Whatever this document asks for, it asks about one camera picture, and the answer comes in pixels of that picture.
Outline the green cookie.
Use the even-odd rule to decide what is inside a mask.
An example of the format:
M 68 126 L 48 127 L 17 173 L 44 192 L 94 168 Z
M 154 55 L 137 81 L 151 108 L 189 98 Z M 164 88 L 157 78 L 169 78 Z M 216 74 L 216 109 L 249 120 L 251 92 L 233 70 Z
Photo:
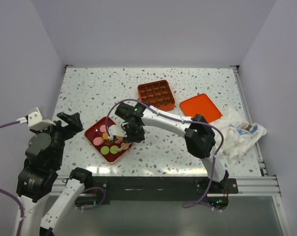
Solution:
M 113 145 L 113 146 L 110 147 L 110 153 L 111 154 L 117 154 L 118 153 L 118 149 L 119 149 L 118 146 Z
M 110 152 L 110 148 L 108 146 L 103 146 L 101 147 L 100 152 L 102 155 L 107 155 Z

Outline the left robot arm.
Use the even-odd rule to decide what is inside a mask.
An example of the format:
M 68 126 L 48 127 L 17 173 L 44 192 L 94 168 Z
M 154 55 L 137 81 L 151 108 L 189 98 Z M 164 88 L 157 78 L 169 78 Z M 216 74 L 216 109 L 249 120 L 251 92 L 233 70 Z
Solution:
M 21 215 L 14 227 L 17 236 L 54 236 L 75 199 L 93 187 L 92 173 L 75 168 L 55 204 L 43 213 L 62 165 L 65 142 L 83 130 L 79 113 L 61 112 L 57 117 L 58 121 L 51 121 L 35 108 L 18 119 L 35 135 L 28 142 L 24 168 L 18 176 L 16 192 Z

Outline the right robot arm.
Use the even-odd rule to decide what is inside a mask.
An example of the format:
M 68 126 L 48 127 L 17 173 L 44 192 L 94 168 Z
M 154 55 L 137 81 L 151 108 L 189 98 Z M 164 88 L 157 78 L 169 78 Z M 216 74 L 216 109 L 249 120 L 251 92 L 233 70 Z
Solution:
M 140 143 L 145 140 L 145 126 L 176 134 L 185 140 L 188 153 L 203 163 L 211 190 L 221 193 L 227 188 L 229 173 L 216 158 L 224 141 L 223 134 L 208 124 L 202 115 L 178 116 L 143 102 L 137 102 L 135 106 L 121 102 L 115 114 L 125 123 L 108 128 L 111 139 L 120 136 L 125 143 Z

